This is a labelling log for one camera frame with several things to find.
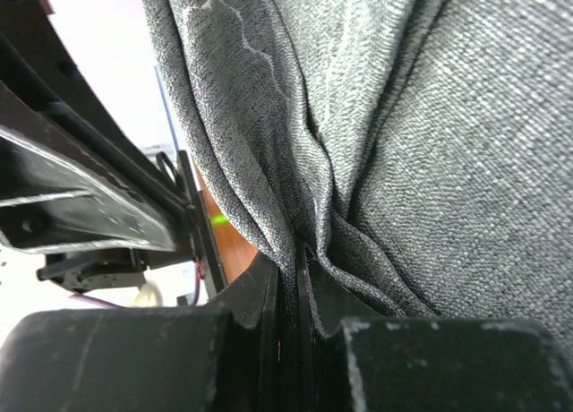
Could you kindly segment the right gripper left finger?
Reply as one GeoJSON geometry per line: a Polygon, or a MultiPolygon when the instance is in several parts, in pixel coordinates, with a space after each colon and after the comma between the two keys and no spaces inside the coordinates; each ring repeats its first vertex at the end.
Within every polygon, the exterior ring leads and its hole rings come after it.
{"type": "Polygon", "coordinates": [[[4,411],[275,411],[278,268],[202,306],[34,313],[1,349],[4,411]]]}

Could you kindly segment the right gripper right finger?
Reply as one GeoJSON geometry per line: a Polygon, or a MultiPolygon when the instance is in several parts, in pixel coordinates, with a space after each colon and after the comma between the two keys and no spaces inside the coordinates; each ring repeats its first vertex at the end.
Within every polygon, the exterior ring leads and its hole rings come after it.
{"type": "Polygon", "coordinates": [[[305,411],[569,411],[572,371],[527,321],[398,318],[339,285],[299,245],[305,411]]]}

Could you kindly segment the grey cloth napkin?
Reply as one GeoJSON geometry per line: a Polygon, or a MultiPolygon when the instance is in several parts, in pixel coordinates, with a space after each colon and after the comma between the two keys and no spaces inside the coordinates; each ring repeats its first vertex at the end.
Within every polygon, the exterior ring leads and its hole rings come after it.
{"type": "Polygon", "coordinates": [[[296,301],[296,242],[396,316],[572,348],[572,0],[142,0],[196,166],[296,301]]]}

